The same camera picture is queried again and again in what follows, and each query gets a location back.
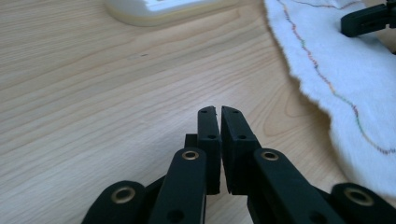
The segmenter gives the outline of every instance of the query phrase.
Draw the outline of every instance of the metal rivet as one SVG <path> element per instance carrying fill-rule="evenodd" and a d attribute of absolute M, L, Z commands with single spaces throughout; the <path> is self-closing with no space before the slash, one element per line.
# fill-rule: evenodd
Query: metal rivet
<path fill-rule="evenodd" d="M 279 156 L 276 155 L 274 152 L 264 151 L 262 153 L 262 158 L 268 161 L 277 161 L 279 159 Z"/>
<path fill-rule="evenodd" d="M 373 198 L 360 189 L 347 188 L 344 193 L 350 201 L 359 205 L 372 206 L 374 204 Z"/>
<path fill-rule="evenodd" d="M 183 157 L 184 160 L 193 161 L 198 159 L 199 154 L 196 151 L 186 151 L 181 155 L 181 157 Z"/>
<path fill-rule="evenodd" d="M 135 195 L 136 191 L 133 188 L 121 187 L 111 194 L 111 200 L 113 203 L 128 203 Z"/>

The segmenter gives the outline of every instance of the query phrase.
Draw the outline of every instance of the wooden table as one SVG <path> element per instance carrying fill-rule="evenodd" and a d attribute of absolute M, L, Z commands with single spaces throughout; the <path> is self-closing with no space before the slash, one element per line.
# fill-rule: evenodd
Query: wooden table
<path fill-rule="evenodd" d="M 313 185 L 346 181 L 261 0 L 146 28 L 102 0 L 5 0 L 0 64 L 0 223 L 80 223 L 107 186 L 151 183 L 208 105 L 244 112 Z M 224 184 L 207 199 L 206 223 L 251 223 Z"/>

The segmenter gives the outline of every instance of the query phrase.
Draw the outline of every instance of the white towel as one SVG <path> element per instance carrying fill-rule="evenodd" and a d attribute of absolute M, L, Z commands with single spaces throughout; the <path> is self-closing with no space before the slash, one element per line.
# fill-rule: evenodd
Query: white towel
<path fill-rule="evenodd" d="M 340 33 L 341 18 L 365 5 L 356 0 L 264 3 L 290 74 L 331 118 L 330 137 L 347 178 L 396 197 L 396 56 L 374 34 Z"/>

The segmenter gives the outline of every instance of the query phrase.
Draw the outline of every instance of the black clamp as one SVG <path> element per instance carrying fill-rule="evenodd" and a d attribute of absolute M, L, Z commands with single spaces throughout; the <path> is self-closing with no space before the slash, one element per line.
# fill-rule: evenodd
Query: black clamp
<path fill-rule="evenodd" d="M 341 33 L 353 37 L 374 31 L 396 28 L 396 0 L 347 14 L 341 19 Z"/>
<path fill-rule="evenodd" d="M 338 184 L 332 193 L 311 186 L 281 152 L 262 148 L 241 111 L 198 112 L 198 134 L 185 146 L 167 175 L 144 187 L 121 181 L 105 189 L 83 224 L 205 223 L 206 195 L 219 193 L 221 157 L 228 191 L 247 195 L 252 220 L 261 223 L 395 223 L 396 209 L 356 184 Z"/>

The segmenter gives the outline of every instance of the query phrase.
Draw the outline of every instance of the white object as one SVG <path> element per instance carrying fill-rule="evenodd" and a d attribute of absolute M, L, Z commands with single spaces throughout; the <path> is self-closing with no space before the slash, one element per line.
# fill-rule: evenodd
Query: white object
<path fill-rule="evenodd" d="M 346 176 L 396 197 L 396 56 L 374 34 L 349 38 L 340 33 L 340 19 L 364 4 L 264 2 L 290 74 L 331 117 L 330 137 Z"/>
<path fill-rule="evenodd" d="M 119 21 L 137 26 L 154 26 L 184 19 L 238 0 L 105 0 L 110 15 Z"/>

